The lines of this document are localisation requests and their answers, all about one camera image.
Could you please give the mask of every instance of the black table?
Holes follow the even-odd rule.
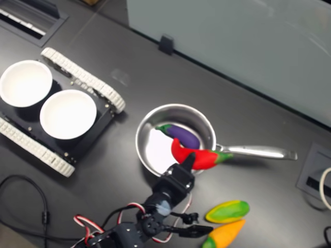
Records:
[[[295,184],[311,143],[331,147],[329,132],[181,57],[162,54],[155,44],[83,5],[68,0],[58,0],[58,5],[70,18],[46,46],[108,82],[127,107],[68,179],[32,164],[31,156],[0,136],[0,180],[25,174],[43,188],[53,217],[51,234],[81,237],[84,230],[72,220],[74,214],[101,223],[111,210],[143,202],[156,178],[138,159],[137,126],[153,108],[183,103],[206,115],[221,144],[279,146],[296,150],[299,157],[296,162],[234,159],[206,171],[196,180],[190,211],[203,216],[221,202],[247,201],[247,223],[231,247],[312,248],[324,242],[322,231],[330,224],[330,212],[308,206]],[[38,58],[41,50],[0,29],[0,73],[17,61]],[[126,76],[124,82],[112,78],[114,70]],[[17,182],[1,197],[1,218],[42,230],[42,205],[34,189]],[[127,212],[124,220],[134,220],[134,213]],[[42,240],[29,239],[42,246]],[[167,244],[149,242],[146,247],[200,247],[203,240],[174,236]]]

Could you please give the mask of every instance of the red pepper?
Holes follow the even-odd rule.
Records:
[[[225,159],[232,158],[232,153],[223,153],[212,150],[199,150],[184,148],[180,145],[179,139],[174,138],[171,145],[172,156],[178,163],[183,163],[184,160],[192,153],[195,153],[195,162],[193,169],[210,169]]]

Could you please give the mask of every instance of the toy eggplant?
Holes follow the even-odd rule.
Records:
[[[193,169],[210,169],[223,162],[226,159],[232,158],[232,153],[223,153],[212,150],[198,150],[184,148],[180,145],[179,139],[174,138],[171,145],[171,153],[178,163],[183,163],[184,160],[192,153],[195,153],[195,162]]]
[[[206,220],[213,223],[231,223],[240,220],[249,212],[249,205],[242,200],[231,200],[217,205],[206,214]]]
[[[245,220],[236,221],[214,229],[203,243],[202,248],[226,248],[237,237]]]
[[[162,133],[171,138],[179,139],[180,143],[182,143],[182,145],[186,148],[199,149],[200,147],[199,139],[193,133],[187,131],[184,128],[172,124],[167,124],[156,127],[155,129],[160,130]]]

